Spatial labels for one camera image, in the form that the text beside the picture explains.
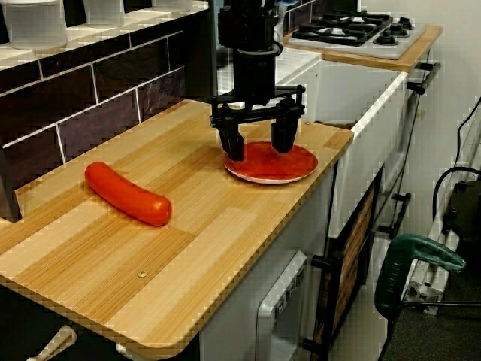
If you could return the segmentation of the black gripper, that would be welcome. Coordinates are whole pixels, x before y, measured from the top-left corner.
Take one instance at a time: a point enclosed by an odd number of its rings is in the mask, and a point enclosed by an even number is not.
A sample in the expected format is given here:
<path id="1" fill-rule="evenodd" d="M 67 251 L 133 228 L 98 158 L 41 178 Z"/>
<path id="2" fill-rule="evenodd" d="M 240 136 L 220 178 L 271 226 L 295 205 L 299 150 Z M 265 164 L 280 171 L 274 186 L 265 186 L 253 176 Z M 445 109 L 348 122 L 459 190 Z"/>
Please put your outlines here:
<path id="1" fill-rule="evenodd" d="M 276 57 L 280 53 L 280 47 L 258 52 L 235 49 L 234 89 L 212 98 L 210 124 L 218 130 L 223 150 L 235 162 L 244 159 L 244 139 L 238 129 L 242 123 L 275 119 L 271 124 L 272 147 L 278 153 L 288 153 L 293 147 L 304 113 L 305 87 L 276 85 Z"/>

